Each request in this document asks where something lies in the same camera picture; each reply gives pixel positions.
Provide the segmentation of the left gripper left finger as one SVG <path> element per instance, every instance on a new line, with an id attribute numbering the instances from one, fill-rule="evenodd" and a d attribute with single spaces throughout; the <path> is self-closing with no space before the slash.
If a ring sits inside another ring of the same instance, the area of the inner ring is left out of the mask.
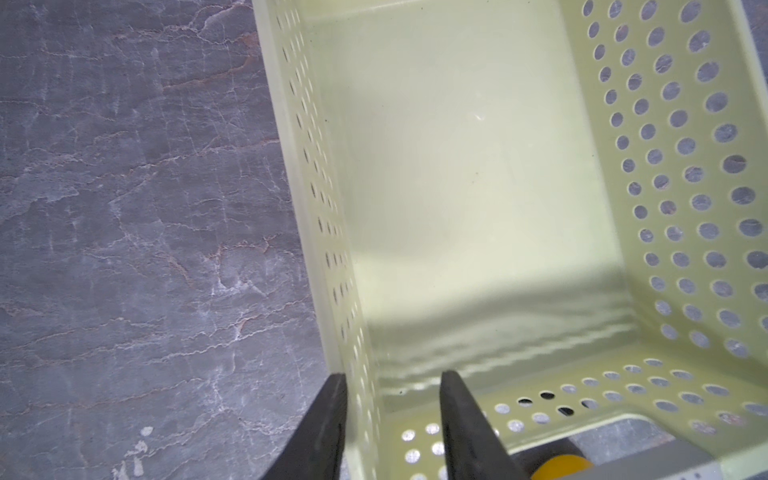
<path id="1" fill-rule="evenodd" d="M 265 480 L 338 480 L 345 448 L 348 407 L 346 376 L 328 376 Z"/>

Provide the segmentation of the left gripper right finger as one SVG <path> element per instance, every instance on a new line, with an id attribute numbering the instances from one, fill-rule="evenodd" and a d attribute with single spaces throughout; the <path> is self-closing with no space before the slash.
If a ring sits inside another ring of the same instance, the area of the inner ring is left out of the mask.
<path id="1" fill-rule="evenodd" d="M 512 461 L 458 372 L 441 374 L 439 404 L 449 479 L 528 479 Z"/>

